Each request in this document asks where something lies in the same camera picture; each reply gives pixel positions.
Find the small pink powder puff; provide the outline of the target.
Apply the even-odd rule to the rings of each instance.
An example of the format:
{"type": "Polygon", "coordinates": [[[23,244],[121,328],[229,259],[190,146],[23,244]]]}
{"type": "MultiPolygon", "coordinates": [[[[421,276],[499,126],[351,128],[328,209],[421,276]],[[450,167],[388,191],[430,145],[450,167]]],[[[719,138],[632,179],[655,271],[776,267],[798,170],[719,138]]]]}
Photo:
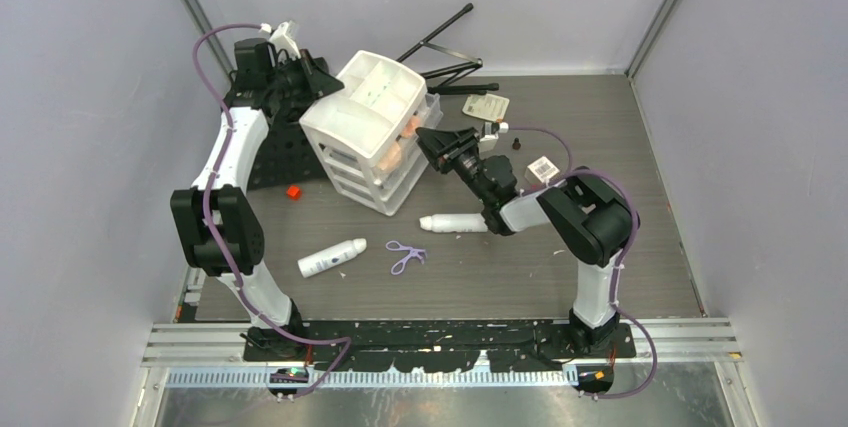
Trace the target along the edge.
{"type": "Polygon", "coordinates": [[[413,115],[402,128],[400,137],[403,139],[412,139],[416,136],[416,130],[422,126],[422,118],[413,115]]]}

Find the white plastic drawer organizer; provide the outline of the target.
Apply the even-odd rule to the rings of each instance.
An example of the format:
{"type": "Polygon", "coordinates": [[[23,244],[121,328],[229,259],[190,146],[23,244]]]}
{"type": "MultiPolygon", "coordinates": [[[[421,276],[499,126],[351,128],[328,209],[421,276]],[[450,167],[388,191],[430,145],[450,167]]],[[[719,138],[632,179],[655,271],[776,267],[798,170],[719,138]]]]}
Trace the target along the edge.
{"type": "Polygon", "coordinates": [[[421,127],[437,127],[440,97],[411,68],[364,50],[336,78],[345,88],[315,102],[299,124],[339,194],[393,216],[427,167],[417,135],[403,139],[400,132],[413,115],[422,118],[421,127]],[[404,160],[386,174],[375,166],[393,142],[404,160]]]}

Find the small white bottle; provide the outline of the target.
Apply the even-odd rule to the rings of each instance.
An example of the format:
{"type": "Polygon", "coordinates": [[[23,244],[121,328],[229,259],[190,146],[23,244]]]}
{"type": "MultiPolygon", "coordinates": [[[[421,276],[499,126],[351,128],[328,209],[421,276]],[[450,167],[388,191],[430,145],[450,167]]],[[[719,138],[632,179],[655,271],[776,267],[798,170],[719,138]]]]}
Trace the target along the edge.
{"type": "Polygon", "coordinates": [[[419,218],[422,230],[434,233],[485,233],[489,229],[480,214],[433,214],[419,218]]]}

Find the purple eyelash curler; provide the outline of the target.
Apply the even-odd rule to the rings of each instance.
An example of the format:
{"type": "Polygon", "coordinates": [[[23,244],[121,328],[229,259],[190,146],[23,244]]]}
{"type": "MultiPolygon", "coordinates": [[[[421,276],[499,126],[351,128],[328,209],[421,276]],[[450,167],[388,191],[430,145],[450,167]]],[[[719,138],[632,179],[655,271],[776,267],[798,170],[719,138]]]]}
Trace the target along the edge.
{"type": "Polygon", "coordinates": [[[390,267],[390,274],[398,276],[404,273],[407,264],[411,260],[417,260],[424,264],[427,259],[427,251],[423,248],[404,245],[396,240],[388,241],[385,244],[385,249],[391,252],[402,252],[403,256],[390,267]]]}

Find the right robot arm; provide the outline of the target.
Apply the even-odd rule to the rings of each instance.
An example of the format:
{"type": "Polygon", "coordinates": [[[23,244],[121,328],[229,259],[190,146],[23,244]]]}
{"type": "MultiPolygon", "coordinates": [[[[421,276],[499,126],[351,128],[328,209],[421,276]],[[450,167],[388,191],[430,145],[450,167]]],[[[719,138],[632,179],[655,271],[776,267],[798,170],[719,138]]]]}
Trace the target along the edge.
{"type": "Polygon", "coordinates": [[[574,350],[596,357],[611,342],[622,316],[618,281],[640,226],[629,198],[606,175],[587,167],[558,173],[522,191],[504,155],[485,151],[508,133],[505,122],[448,131],[419,127],[417,145],[441,174],[455,173],[482,206],[477,214],[433,214],[419,220],[429,232],[490,232],[510,236],[551,225],[577,260],[577,294],[567,333],[574,350]]]}

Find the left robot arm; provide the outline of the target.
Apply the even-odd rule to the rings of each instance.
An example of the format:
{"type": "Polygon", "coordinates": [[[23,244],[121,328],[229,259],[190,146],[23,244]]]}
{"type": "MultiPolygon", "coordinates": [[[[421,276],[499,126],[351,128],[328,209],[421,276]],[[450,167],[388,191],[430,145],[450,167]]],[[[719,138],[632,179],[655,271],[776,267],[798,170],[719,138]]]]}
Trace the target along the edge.
{"type": "Polygon", "coordinates": [[[249,38],[234,54],[230,87],[214,94],[223,109],[213,150],[192,186],[172,193],[170,208],[187,263],[221,281],[248,312],[247,348],[293,361],[305,352],[306,330],[264,262],[264,231],[247,194],[325,177],[299,120],[344,84],[306,49],[292,54],[249,38]]]}

